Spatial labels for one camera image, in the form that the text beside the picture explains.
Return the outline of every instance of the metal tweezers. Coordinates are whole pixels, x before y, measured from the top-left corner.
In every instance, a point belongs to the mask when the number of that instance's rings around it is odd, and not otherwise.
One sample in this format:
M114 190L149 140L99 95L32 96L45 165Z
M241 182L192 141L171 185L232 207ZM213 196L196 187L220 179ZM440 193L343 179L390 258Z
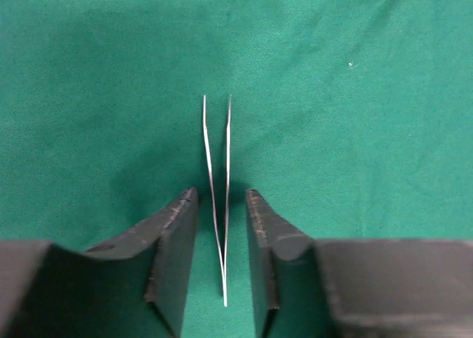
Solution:
M215 187L214 187L214 177L212 175L212 160L210 145L208 142L208 129L207 129L207 96L203 97L203 131L204 131L204 143L205 143L205 155L207 157L207 167L208 167L208 181L210 182L210 190L212 197L212 215L214 218L214 229L215 229L215 239L217 241L217 248L219 252L220 260L220 271L222 274L222 290L223 290L223 305L227 307L227 250L228 250L228 220L229 220L229 195L230 195L230 123L231 123L231 95L228 100L228 117L227 117L227 128L226 128L226 186L225 186L225 232L223 237L223 251L222 245L220 243L220 231L219 231L219 221L217 220L217 205L215 201Z

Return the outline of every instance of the green fabric background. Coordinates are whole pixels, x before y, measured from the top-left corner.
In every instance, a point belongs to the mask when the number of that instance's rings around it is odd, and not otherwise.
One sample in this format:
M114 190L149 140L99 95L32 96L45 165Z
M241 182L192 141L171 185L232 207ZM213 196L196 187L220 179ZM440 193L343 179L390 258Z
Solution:
M472 237L472 2L0 0L0 237L82 250L199 186L184 338L253 336L247 187L314 237Z

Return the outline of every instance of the tweezers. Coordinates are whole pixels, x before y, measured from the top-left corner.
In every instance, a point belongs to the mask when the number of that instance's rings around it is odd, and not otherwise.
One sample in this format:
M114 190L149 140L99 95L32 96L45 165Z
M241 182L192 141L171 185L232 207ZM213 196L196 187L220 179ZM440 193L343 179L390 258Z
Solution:
M226 127L226 186L225 186L225 232L223 238L223 252L222 245L220 243L219 235L219 224L217 220L217 205L215 201L215 187L214 187L214 176L212 175L212 160L210 145L208 142L208 130L207 130L207 96L203 96L203 131L204 131L204 144L205 144L205 156L207 157L208 167L208 181L210 183L211 197L212 197L212 216L214 218L214 230L215 239L217 241L217 248L219 252L220 260L220 271L222 275L222 291L223 291L223 305L227 307L227 252L228 252L228 222L229 222L229 207L230 207L230 123L231 123L231 95L228 101L228 116L227 116L227 127Z

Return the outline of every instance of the forceps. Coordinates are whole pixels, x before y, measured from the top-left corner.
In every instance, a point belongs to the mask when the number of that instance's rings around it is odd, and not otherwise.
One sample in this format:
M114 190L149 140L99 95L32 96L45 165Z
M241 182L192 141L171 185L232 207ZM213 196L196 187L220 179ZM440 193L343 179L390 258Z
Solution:
M222 245L220 243L219 226L217 221L217 205L215 203L215 188L214 188L214 176L212 175L212 161L210 146L208 142L208 130L207 130L207 96L203 97L203 131L204 131L204 144L205 144L205 156L207 157L208 167L208 181L210 183L211 197L212 197L212 216L214 218L214 229L215 238L217 240L217 247L219 252L220 260L220 271L222 274L222 291L223 291L223 305L227 307L227 251L228 251L228 221L229 215L228 210L230 206L230 122L231 122L231 95L228 101L228 116L227 116L227 127L226 127L226 186L225 186L225 232L223 238L223 253Z

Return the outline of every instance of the metal jaw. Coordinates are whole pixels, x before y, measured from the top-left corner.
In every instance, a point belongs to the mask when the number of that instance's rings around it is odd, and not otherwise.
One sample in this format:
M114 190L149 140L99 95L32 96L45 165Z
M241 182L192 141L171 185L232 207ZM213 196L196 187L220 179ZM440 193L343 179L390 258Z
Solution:
M197 190L187 189L85 252L0 241L0 337L179 337L197 210Z
M473 242L314 240L246 201L258 338L473 337Z

